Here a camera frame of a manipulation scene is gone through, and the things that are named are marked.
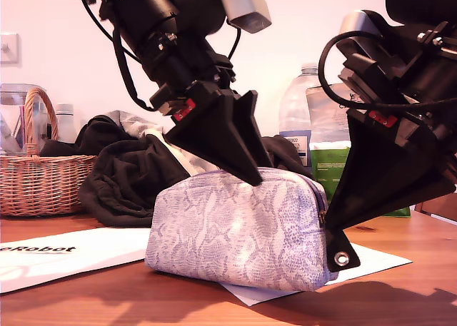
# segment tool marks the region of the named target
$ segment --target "snakeskin pattern pouch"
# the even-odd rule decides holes
[[[218,170],[159,193],[146,264],[275,290],[316,290],[335,280],[327,268],[322,186],[285,170],[259,171],[258,187]]]

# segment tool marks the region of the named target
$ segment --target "wall light switch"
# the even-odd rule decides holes
[[[1,33],[1,62],[18,63],[19,62],[19,37],[18,34]]]

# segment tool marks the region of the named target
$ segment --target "bottle cap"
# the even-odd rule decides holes
[[[317,69],[317,63],[316,62],[306,62],[301,65],[301,70],[304,69]]]
[[[56,114],[71,114],[73,115],[73,104],[60,103],[56,107]]]

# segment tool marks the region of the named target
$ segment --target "black cable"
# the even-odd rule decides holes
[[[136,105],[140,106],[142,109],[150,112],[155,110],[151,107],[148,107],[144,101],[138,99],[138,94],[135,89],[134,80],[131,77],[129,65],[127,64],[126,54],[124,53],[122,41],[121,41],[121,32],[119,30],[119,24],[114,17],[113,20],[114,30],[113,30],[113,45],[114,52],[116,53],[117,63],[119,65],[119,70],[121,71],[122,79],[126,85],[127,91],[131,99],[135,102]]]
[[[103,34],[109,38],[109,40],[111,42],[113,42],[113,37],[111,37],[111,35],[108,33],[108,31],[100,24],[99,20],[94,16],[94,14],[92,13],[92,10],[91,8],[89,7],[89,5],[87,4],[87,0],[81,0],[83,5],[84,5],[84,8],[86,9],[87,13],[89,14],[89,16],[91,17],[91,19],[94,21],[94,23],[98,26],[98,28],[101,30],[101,32],[103,32]],[[135,60],[136,62],[138,63],[141,63],[139,58],[136,57],[135,55],[133,55],[129,50],[125,49],[124,47],[122,47],[123,51],[129,55],[133,60]]]
[[[233,47],[230,50],[230,54],[228,55],[228,59],[231,60],[231,57],[235,53],[236,47],[238,46],[238,43],[240,43],[241,39],[241,29],[240,28],[235,28],[236,29],[236,39],[235,43],[233,44]]]
[[[350,37],[365,37],[368,39],[375,39],[382,43],[383,38],[381,36],[370,34],[369,32],[365,31],[349,31],[342,33],[338,36],[333,37],[325,46],[322,51],[321,58],[319,59],[318,65],[318,77],[319,81],[321,82],[323,91],[328,95],[328,97],[335,101],[336,103],[349,107],[349,108],[356,108],[358,110],[382,110],[388,112],[411,112],[411,111],[430,111],[436,110],[439,108],[445,108],[449,105],[454,105],[457,103],[457,98],[452,98],[443,101],[434,101],[432,103],[412,103],[412,104],[393,104],[393,103],[357,103],[355,101],[350,101],[345,98],[340,97],[338,94],[332,91],[330,85],[328,84],[325,78],[325,65],[327,56],[330,53],[330,50],[333,48],[335,44],[339,41],[344,39],[348,39]]]

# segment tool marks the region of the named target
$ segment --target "black cloth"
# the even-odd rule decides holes
[[[123,128],[107,116],[92,118],[79,132],[74,144],[47,140],[40,152],[41,157],[58,157],[74,155],[94,155],[110,144],[119,141],[134,140]]]
[[[168,148],[147,135],[103,149],[79,200],[105,226],[151,227],[157,195],[188,177]]]
[[[274,168],[293,171],[314,179],[313,173],[301,163],[300,155],[295,146],[287,139],[280,135],[262,137],[262,143]]]

